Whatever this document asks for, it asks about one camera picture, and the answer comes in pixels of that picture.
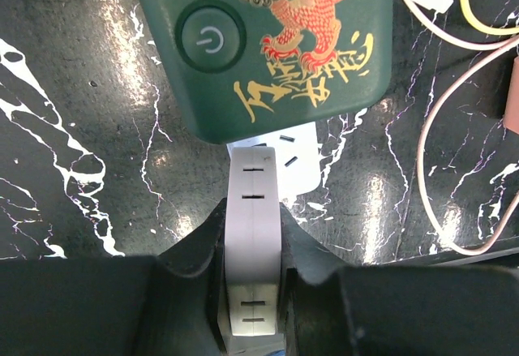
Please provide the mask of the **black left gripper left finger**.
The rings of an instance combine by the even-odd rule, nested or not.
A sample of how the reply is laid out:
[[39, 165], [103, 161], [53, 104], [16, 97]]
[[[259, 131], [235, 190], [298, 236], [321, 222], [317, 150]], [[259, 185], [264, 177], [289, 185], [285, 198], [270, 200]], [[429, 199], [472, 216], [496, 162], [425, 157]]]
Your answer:
[[4, 355], [223, 355], [225, 202], [160, 255], [6, 260]]

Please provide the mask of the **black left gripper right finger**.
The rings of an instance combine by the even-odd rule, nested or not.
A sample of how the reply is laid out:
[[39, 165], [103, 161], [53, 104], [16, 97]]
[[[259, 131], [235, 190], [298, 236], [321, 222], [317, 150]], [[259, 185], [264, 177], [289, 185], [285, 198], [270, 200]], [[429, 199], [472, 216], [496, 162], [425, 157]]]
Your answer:
[[289, 355], [515, 355], [518, 272], [352, 266], [281, 210], [279, 320]]

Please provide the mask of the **white wall charger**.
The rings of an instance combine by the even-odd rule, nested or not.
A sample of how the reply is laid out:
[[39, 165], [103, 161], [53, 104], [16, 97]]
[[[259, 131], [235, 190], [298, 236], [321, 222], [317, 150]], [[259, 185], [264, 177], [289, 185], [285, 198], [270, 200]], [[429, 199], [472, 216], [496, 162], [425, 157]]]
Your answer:
[[224, 259], [232, 334], [274, 335], [281, 281], [281, 211], [273, 148], [236, 147], [231, 152]]

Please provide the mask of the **light blue power strip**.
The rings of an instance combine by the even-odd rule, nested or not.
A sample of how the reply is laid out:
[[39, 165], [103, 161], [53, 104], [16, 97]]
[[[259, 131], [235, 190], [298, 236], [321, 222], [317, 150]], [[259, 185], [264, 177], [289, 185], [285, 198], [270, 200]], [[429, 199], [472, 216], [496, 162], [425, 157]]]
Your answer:
[[[314, 123], [290, 127], [265, 135], [242, 139], [228, 144], [231, 152], [236, 147], [270, 147], [275, 150], [279, 202], [293, 199], [312, 191], [320, 184], [320, 158]], [[236, 337], [231, 332], [227, 341], [230, 355], [270, 355], [282, 350], [285, 337], [278, 328], [274, 335]]]

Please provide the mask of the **green cube socket adapter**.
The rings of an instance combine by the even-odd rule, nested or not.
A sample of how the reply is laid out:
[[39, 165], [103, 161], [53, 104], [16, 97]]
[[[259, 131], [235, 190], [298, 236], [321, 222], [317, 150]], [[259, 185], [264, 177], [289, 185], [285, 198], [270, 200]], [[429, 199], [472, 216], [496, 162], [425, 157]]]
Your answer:
[[385, 94], [393, 0], [139, 0], [190, 132], [227, 144]]

